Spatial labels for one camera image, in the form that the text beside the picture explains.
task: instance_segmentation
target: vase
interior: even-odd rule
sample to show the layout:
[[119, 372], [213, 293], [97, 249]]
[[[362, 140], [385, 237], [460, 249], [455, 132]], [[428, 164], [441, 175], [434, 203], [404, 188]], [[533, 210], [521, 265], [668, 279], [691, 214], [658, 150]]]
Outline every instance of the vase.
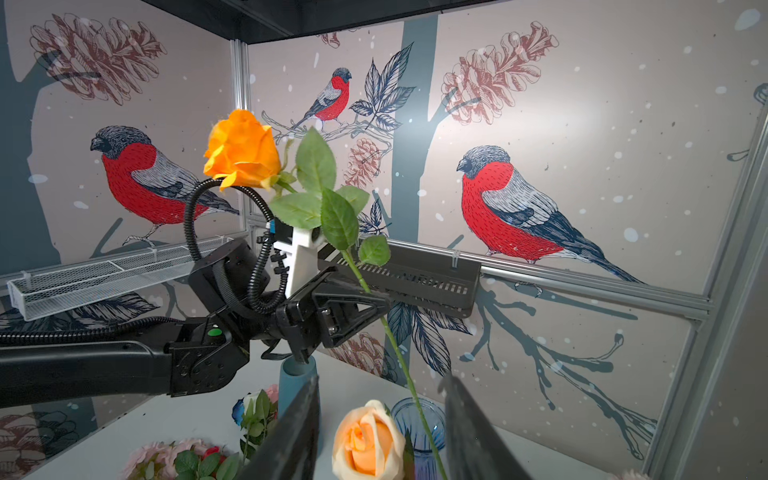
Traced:
[[[310, 357], [309, 363], [299, 363], [292, 356], [283, 360], [280, 364], [280, 385], [277, 393], [277, 419], [288, 411], [296, 395], [310, 379], [317, 376], [317, 364], [314, 357]], [[318, 432], [317, 453], [323, 450], [323, 436]]]
[[[424, 417], [432, 431], [432, 438], [435, 440], [435, 446], [439, 452], [445, 447], [445, 413], [435, 403], [427, 399], [419, 399], [419, 403], [421, 403]], [[403, 435], [408, 431], [411, 436], [415, 480], [438, 480], [440, 474], [435, 455], [432, 453], [432, 447], [429, 444], [419, 416], [419, 410], [416, 408], [416, 402], [413, 398], [409, 397], [397, 402], [395, 408], [392, 409], [392, 417], [395, 419], [397, 429]]]

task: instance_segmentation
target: red bird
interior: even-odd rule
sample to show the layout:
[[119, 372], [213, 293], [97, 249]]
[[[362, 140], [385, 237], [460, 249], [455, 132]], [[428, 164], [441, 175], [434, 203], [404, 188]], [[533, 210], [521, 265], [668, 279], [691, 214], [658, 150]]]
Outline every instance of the red bird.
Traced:
[[306, 111], [304, 118], [293, 125], [293, 128], [298, 127], [311, 117], [319, 118], [321, 121], [338, 121], [337, 118], [349, 102], [349, 80], [351, 78], [352, 74], [344, 67], [334, 70], [331, 81], [317, 95], [317, 100]]
[[503, 253], [529, 263], [543, 257], [575, 258], [642, 283], [606, 260], [603, 250], [573, 228], [550, 197], [525, 181], [502, 148], [472, 148], [456, 171], [464, 172], [464, 220], [488, 246], [488, 255]]
[[[184, 205], [199, 180], [188, 170], [168, 160], [143, 131], [133, 127], [104, 127], [91, 140], [91, 150], [103, 152], [109, 190], [130, 212], [152, 222], [143, 237], [131, 235], [123, 242], [149, 241], [162, 225], [182, 223]], [[206, 191], [197, 202], [195, 219], [213, 212], [239, 214], [223, 198]]]

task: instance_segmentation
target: black basket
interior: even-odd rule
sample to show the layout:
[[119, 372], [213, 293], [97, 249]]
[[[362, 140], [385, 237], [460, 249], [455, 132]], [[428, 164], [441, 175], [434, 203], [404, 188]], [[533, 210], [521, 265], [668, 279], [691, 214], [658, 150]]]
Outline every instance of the black basket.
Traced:
[[[392, 258], [385, 266], [359, 267], [362, 277], [372, 289], [388, 293], [395, 301], [422, 306], [445, 315], [467, 318], [472, 314], [480, 278], [479, 262], [456, 259], [456, 268], [453, 268], [452, 257], [393, 245], [389, 249]], [[320, 270], [335, 265], [339, 272], [356, 280], [341, 253], [331, 260], [323, 258], [329, 255], [328, 250], [325, 253], [320, 251]], [[354, 247], [353, 258], [357, 258]]]

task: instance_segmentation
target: shelf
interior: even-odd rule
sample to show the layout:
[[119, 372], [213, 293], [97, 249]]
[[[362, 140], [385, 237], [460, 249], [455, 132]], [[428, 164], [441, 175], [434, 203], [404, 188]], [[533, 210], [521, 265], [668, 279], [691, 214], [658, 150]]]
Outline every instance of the shelf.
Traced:
[[[202, 240], [205, 257], [232, 237]], [[59, 266], [8, 281], [11, 305], [24, 320], [71, 310], [189, 275], [194, 261], [186, 244], [146, 248], [80, 265]]]

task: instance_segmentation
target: bird head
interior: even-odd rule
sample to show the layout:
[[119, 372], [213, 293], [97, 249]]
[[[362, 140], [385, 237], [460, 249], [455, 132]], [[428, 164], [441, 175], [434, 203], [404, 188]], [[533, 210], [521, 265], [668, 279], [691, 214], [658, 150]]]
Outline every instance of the bird head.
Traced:
[[352, 74], [349, 73], [349, 70], [347, 70], [344, 67], [337, 68], [333, 71], [334, 77], [340, 77], [342, 80], [344, 80], [344, 83], [349, 83], [349, 79], [352, 78]]
[[152, 145], [152, 140], [138, 128], [113, 125], [96, 132], [91, 140], [91, 150], [103, 152], [106, 158], [115, 160], [130, 144]]
[[485, 165], [493, 162], [509, 163], [509, 155], [501, 147], [495, 145], [482, 145], [472, 148], [464, 154], [459, 161], [456, 171], [464, 172], [470, 180], [474, 180]]

